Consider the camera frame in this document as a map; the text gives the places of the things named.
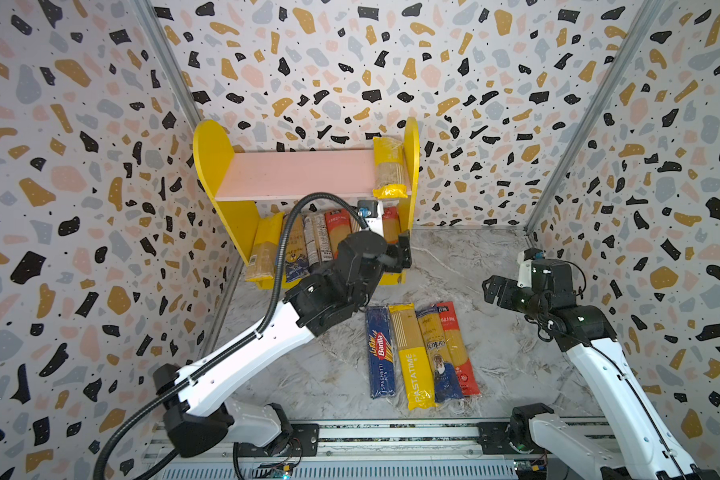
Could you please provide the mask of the clear bag white label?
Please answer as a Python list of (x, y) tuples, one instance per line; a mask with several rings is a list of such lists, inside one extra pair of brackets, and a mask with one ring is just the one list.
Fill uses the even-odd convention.
[(313, 213), (304, 217), (304, 236), (310, 272), (334, 260), (323, 213)]

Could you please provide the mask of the clear spaghetti bag Chinese text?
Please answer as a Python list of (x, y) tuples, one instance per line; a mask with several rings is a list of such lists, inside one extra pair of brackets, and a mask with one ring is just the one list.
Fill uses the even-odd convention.
[(296, 215), (286, 244), (284, 277), (286, 283), (292, 283), (305, 277), (309, 271), (302, 215)]

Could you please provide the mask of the blue Barilla spaghetti bag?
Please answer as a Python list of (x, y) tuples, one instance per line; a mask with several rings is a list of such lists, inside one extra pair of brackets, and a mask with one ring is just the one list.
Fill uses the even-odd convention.
[(396, 394), (395, 364), (390, 330), (390, 314), (385, 306), (365, 311), (368, 344), (370, 396), (372, 399)]

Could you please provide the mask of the yellow Pastatime bag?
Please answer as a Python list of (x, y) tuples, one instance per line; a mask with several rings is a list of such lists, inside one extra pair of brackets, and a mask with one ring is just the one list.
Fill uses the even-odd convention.
[(413, 304), (388, 307), (409, 410), (436, 406), (434, 377)]
[(393, 138), (373, 139), (375, 188), (377, 199), (402, 199), (408, 197), (406, 165), (403, 143)]

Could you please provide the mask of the blue-top spaghetti bag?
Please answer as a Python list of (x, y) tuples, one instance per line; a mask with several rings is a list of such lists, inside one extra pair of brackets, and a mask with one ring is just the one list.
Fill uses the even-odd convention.
[(418, 310), (416, 316), (433, 373), (435, 402), (441, 404), (451, 399), (463, 399), (438, 307), (430, 305)]

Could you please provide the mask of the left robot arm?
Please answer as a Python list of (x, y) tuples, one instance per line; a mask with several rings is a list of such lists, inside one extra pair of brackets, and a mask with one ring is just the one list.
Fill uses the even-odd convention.
[(183, 458), (198, 456), (224, 440), (249, 444), (274, 456), (290, 443), (293, 428), (276, 404), (251, 405), (232, 394), (265, 367), (366, 307), (383, 275), (412, 264), (410, 235), (394, 244), (372, 230), (350, 234), (336, 259), (276, 299), (263, 332), (251, 326), (223, 348), (188, 366), (167, 365), (154, 381), (165, 395), (167, 436)]

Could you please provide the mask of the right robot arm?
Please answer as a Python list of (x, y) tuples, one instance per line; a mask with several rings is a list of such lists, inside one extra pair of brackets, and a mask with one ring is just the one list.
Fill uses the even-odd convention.
[(513, 409), (507, 427), (519, 453), (550, 453), (583, 479), (716, 479), (681, 446), (633, 374), (616, 331), (573, 281), (573, 263), (546, 259), (538, 249), (519, 256), (512, 280), (493, 275), (484, 299), (536, 326), (576, 367), (594, 395), (619, 446), (612, 452), (569, 426), (542, 403)]

